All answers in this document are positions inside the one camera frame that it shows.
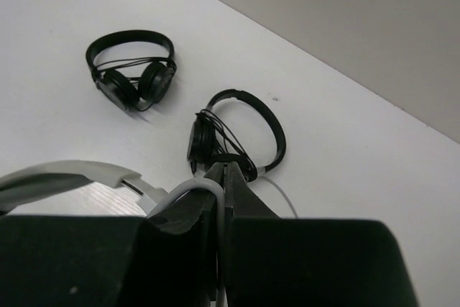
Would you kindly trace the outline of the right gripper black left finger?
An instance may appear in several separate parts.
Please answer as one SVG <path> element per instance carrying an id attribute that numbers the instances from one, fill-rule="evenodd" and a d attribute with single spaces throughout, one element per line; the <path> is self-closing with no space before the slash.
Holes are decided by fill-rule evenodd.
<path id="1" fill-rule="evenodd" d="M 155 274 L 188 306 L 225 302 L 225 167 L 215 163 L 202 178 L 181 183 L 148 214 L 165 240 Z"/>

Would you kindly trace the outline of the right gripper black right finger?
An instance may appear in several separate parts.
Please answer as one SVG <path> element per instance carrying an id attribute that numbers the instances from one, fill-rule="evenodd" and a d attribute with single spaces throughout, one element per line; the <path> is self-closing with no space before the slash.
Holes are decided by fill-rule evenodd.
<path id="1" fill-rule="evenodd" d="M 226 164 L 224 192 L 226 219 L 235 217 L 279 218 L 247 185 L 245 177 L 236 162 Z"/>

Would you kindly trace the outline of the grey white headphones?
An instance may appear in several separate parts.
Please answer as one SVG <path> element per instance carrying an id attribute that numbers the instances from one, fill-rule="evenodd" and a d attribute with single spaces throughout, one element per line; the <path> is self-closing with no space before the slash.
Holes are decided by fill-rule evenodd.
<path id="1" fill-rule="evenodd" d="M 166 195 L 129 168 L 61 160 L 2 176 L 1 216 L 141 216 Z"/>

